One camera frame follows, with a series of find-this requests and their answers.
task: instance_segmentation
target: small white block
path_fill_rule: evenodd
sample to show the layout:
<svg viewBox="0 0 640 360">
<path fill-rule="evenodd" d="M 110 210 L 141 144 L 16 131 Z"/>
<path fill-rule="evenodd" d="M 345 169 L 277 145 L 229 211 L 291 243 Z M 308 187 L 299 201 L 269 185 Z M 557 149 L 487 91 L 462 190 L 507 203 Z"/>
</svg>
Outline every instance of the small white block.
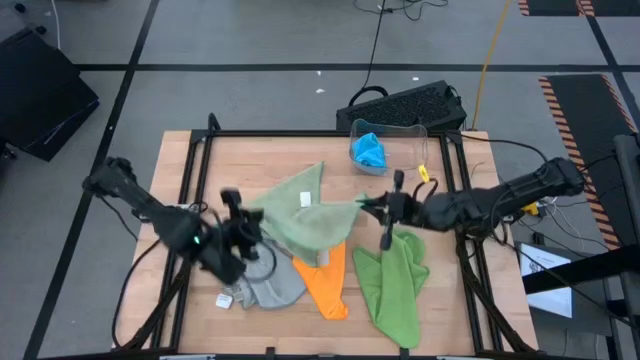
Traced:
<svg viewBox="0 0 640 360">
<path fill-rule="evenodd" d="M 233 302 L 233 298 L 229 295 L 218 294 L 218 298 L 216 299 L 216 306 L 221 307 L 223 309 L 228 309 L 231 307 L 231 303 Z"/>
</svg>

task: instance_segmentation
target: gray floor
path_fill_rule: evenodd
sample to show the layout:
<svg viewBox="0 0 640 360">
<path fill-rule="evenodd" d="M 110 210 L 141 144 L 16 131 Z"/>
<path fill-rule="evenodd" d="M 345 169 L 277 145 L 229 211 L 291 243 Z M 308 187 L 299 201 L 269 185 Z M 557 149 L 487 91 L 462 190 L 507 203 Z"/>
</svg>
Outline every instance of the gray floor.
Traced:
<svg viewBox="0 0 640 360">
<path fill-rule="evenodd" d="M 55 44 L 50 2 L 25 3 L 29 19 L 44 23 L 50 29 L 45 40 Z M 373 8 L 377 1 L 360 3 Z M 58 1 L 62 51 L 78 64 L 126 64 L 148 4 Z M 446 8 L 426 7 L 415 23 L 399 14 L 386 16 L 376 61 L 481 64 L 503 4 L 451 0 Z M 618 62 L 640 64 L 633 35 L 640 31 L 640 18 L 598 21 Z M 346 0 L 161 0 L 140 62 L 366 63 L 376 22 L 375 15 L 353 9 Z M 493 63 L 606 64 L 585 18 L 523 17 L 515 2 Z M 566 156 L 537 82 L 540 75 L 553 74 L 489 73 L 478 127 L 493 138 L 534 144 L 548 156 Z M 80 199 L 80 182 L 91 167 L 122 77 L 115 71 L 82 73 L 101 105 L 53 161 L 20 154 L 18 161 L 1 165 L 1 359 L 17 359 L 24 352 Z M 336 109 L 347 104 L 364 77 L 364 71 L 137 72 L 109 154 L 129 158 L 139 182 L 148 187 L 164 131 L 202 128 L 211 111 L 225 129 L 332 129 Z M 457 88 L 472 114 L 479 78 L 475 72 L 374 72 L 370 84 L 396 92 L 443 79 Z M 640 96 L 640 74 L 625 78 Z M 495 145 L 493 150 L 505 179 L 539 165 L 534 153 L 522 149 Z M 565 214 L 582 236 L 601 240 L 587 206 L 567 208 Z M 537 228 L 573 249 L 602 251 L 567 236 L 548 220 Z M 514 234 L 518 240 L 529 237 L 523 228 L 515 227 Z M 103 204 L 92 203 L 40 356 L 109 348 L 110 320 L 133 247 L 114 215 Z M 536 331 L 543 349 L 563 352 L 564 329 Z M 605 348 L 600 338 L 600 358 L 607 356 Z M 593 358 L 594 349 L 592 334 L 569 334 L 567 355 Z"/>
</svg>

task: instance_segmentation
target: green cloth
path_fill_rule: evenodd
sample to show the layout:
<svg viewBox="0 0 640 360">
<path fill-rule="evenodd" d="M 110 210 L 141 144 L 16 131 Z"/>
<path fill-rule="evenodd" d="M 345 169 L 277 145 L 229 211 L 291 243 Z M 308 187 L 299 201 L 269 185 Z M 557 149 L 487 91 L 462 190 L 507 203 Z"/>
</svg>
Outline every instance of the green cloth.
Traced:
<svg viewBox="0 0 640 360">
<path fill-rule="evenodd" d="M 373 323 L 400 347 L 420 343 L 420 319 L 416 297 L 429 268 L 421 266 L 425 245 L 414 234 L 394 230 L 391 248 L 375 255 L 353 250 L 353 262 Z"/>
<path fill-rule="evenodd" d="M 323 163 L 311 166 L 248 204 L 264 209 L 263 231 L 313 267 L 319 265 L 319 250 L 332 248 L 349 236 L 361 206 L 355 201 L 320 204 L 323 167 Z M 309 207 L 301 206 L 301 192 L 311 193 Z"/>
</svg>

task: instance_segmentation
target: clear plastic container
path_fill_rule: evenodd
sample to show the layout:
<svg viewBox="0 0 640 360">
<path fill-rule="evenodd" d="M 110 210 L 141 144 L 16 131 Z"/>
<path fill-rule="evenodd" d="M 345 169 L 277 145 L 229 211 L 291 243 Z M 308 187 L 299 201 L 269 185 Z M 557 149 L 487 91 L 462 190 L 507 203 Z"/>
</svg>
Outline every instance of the clear plastic container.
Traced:
<svg viewBox="0 0 640 360">
<path fill-rule="evenodd" d="M 375 134 L 378 142 L 384 147 L 385 167 L 370 166 L 356 161 L 354 144 L 369 133 Z M 422 125 L 389 126 L 358 119 L 351 126 L 349 157 L 356 168 L 370 175 L 384 176 L 393 174 L 393 170 L 417 169 L 420 165 L 427 164 L 427 129 Z"/>
</svg>

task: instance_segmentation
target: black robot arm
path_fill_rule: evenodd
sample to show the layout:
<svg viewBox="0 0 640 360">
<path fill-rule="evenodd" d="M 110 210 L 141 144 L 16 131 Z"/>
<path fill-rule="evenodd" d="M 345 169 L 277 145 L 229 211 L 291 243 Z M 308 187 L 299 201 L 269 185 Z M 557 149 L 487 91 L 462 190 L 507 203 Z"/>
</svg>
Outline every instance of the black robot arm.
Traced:
<svg viewBox="0 0 640 360">
<path fill-rule="evenodd" d="M 262 240 L 259 224 L 263 214 L 261 210 L 240 208 L 240 193 L 235 189 L 221 192 L 230 217 L 213 227 L 199 213 L 160 203 L 138 186 L 125 159 L 107 158 L 82 186 L 95 196 L 124 200 L 138 217 L 153 225 L 170 250 L 190 263 L 199 262 L 225 284 L 236 282 L 246 269 L 245 263 L 232 254 L 233 247 L 238 247 L 243 259 L 258 258 L 254 247 Z"/>
<path fill-rule="evenodd" d="M 394 174 L 394 189 L 381 197 L 362 200 L 362 209 L 386 228 L 380 241 L 383 250 L 391 244 L 393 224 L 436 231 L 458 228 L 475 237 L 485 237 L 506 215 L 546 196 L 572 196 L 584 190 L 584 178 L 575 164 L 555 158 L 538 170 L 489 188 L 450 193 L 430 193 L 424 201 L 401 191 L 404 173 Z"/>
</svg>

